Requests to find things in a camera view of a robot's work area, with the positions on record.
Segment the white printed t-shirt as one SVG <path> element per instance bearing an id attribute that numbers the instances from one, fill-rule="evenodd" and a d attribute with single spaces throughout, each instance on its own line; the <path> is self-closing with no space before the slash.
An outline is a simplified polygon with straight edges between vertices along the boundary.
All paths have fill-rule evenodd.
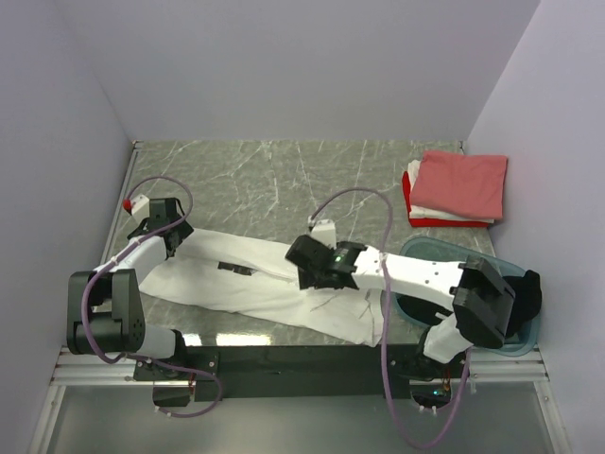
<path id="1" fill-rule="evenodd" d="M 288 248 L 281 242 L 197 229 L 139 288 L 181 305 L 240 313 L 354 344 L 376 345 L 384 321 L 380 291 L 301 289 L 297 268 L 285 260 Z"/>

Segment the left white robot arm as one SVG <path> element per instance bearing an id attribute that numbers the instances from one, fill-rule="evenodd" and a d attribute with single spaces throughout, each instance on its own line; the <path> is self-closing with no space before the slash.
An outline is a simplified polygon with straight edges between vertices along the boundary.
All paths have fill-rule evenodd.
<path id="1" fill-rule="evenodd" d="M 146 323 L 139 286 L 173 257 L 194 229 L 177 198 L 126 201 L 138 226 L 127 246 L 106 264 L 68 281 L 66 342 L 74 355 L 156 358 L 155 368 L 176 380 L 188 371 L 182 335 Z"/>

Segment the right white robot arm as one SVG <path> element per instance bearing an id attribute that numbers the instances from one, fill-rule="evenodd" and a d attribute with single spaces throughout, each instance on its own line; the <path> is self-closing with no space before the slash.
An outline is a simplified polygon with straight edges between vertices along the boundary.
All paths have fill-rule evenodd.
<path id="1" fill-rule="evenodd" d="M 302 289 L 382 290 L 424 305 L 434 320 L 403 363 L 415 379 L 438 377 L 471 347 L 497 350 L 505 343 L 515 292 L 483 257 L 422 260 L 349 241 L 331 247 L 302 235 L 285 259 L 298 268 Z"/>

